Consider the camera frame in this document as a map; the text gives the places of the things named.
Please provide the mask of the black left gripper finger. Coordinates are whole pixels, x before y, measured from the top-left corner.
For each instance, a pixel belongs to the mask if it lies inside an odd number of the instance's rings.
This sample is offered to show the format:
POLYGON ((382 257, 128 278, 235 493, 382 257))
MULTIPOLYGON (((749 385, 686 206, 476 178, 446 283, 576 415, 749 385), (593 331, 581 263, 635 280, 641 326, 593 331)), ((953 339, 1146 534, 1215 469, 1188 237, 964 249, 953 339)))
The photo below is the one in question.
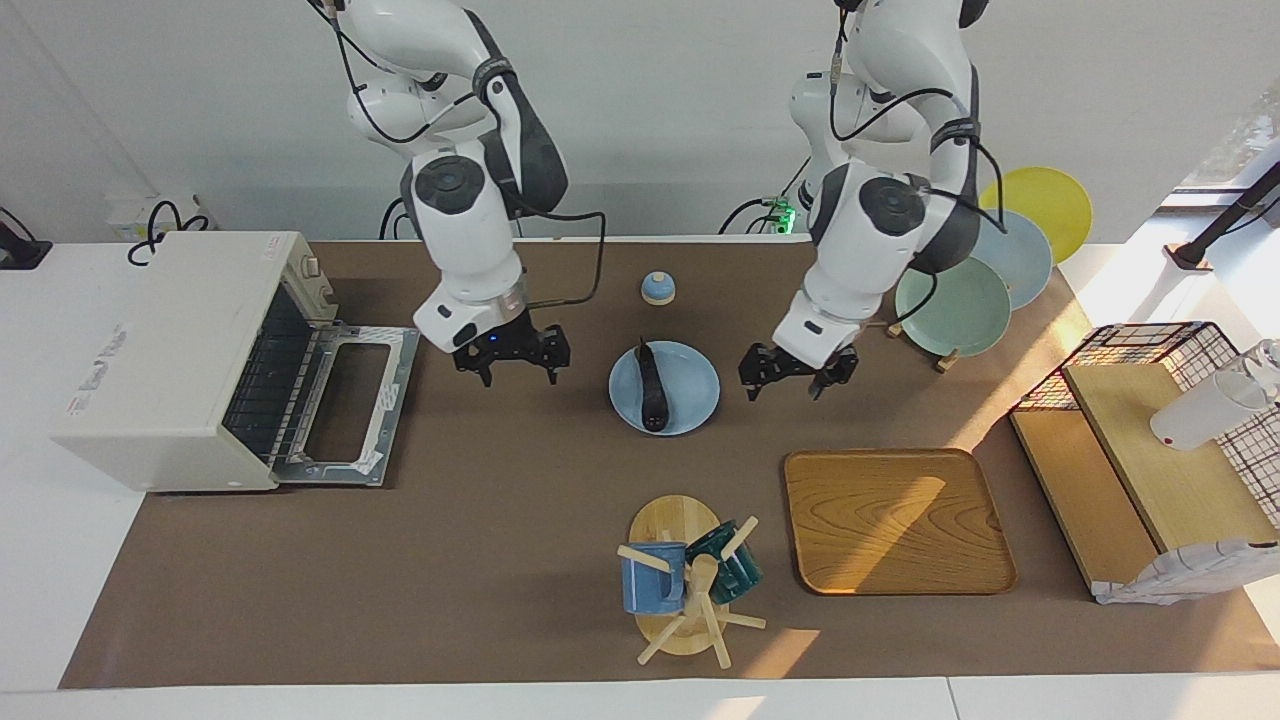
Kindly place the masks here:
POLYGON ((760 392, 773 383, 771 373, 771 350, 764 343, 751 345, 739 361, 739 379, 749 402, 755 402, 760 392))
POLYGON ((850 382, 852 373, 859 364, 856 350, 840 350, 833 354, 824 366, 813 372, 810 382, 810 400, 817 401, 828 388, 844 386, 850 382))

